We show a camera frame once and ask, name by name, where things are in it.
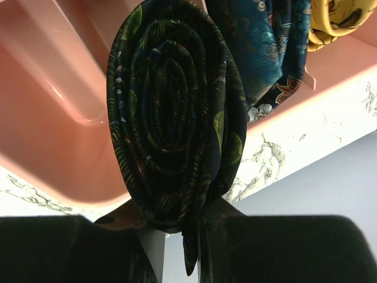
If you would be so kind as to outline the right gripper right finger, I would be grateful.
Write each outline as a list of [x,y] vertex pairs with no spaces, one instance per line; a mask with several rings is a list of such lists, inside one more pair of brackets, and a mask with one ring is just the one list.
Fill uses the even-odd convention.
[[219,199],[197,227],[200,282],[376,281],[365,237],[343,216],[247,216]]

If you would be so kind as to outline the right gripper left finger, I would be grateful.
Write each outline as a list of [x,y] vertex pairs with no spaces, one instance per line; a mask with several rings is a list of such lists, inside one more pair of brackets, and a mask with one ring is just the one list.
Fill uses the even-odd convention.
[[163,237],[132,200],[81,215],[1,218],[2,282],[161,282]]

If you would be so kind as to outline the dark patterned necktie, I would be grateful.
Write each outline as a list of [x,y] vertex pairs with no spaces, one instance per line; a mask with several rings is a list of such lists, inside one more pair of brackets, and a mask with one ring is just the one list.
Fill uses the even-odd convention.
[[247,113],[233,56],[192,1],[143,1],[120,26],[107,67],[111,140],[124,183],[156,229],[181,233],[187,274],[197,218],[229,191]]

